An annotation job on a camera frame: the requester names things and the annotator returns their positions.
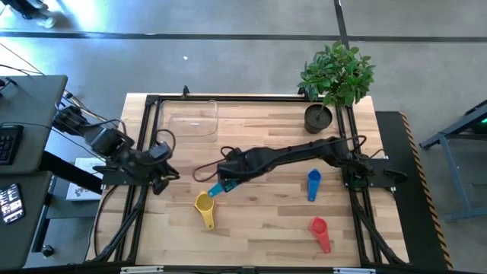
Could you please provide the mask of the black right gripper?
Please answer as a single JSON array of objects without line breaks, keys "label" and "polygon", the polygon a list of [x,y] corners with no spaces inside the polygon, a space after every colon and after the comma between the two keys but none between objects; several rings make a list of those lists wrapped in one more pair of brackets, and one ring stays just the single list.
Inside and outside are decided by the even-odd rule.
[{"label": "black right gripper", "polygon": [[230,189],[239,186],[241,181],[251,180],[250,164],[247,153],[240,148],[223,148],[222,162],[217,164],[218,184],[222,192],[227,192],[227,181]]}]

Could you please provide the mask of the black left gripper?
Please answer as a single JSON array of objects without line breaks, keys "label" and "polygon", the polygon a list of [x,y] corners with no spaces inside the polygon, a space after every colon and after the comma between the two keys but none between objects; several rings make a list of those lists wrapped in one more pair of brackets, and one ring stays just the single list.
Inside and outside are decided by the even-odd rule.
[{"label": "black left gripper", "polygon": [[150,158],[149,164],[153,171],[152,192],[156,196],[160,195],[169,185],[170,180],[178,180],[180,175],[178,171],[167,165],[167,159],[171,156],[171,153],[166,152],[153,152],[148,153]]}]

